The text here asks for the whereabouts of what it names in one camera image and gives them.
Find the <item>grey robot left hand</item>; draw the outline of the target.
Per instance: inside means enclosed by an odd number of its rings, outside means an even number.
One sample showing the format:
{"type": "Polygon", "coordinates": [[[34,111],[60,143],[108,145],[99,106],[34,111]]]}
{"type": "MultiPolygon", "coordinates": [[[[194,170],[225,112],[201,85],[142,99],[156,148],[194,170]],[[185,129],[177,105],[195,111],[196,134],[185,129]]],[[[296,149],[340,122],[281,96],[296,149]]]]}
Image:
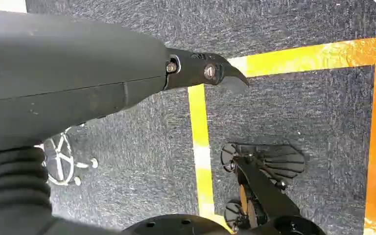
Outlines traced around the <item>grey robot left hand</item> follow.
{"type": "Polygon", "coordinates": [[[200,84],[249,85],[218,54],[168,48],[118,24],[0,11],[0,151],[200,84]]]}

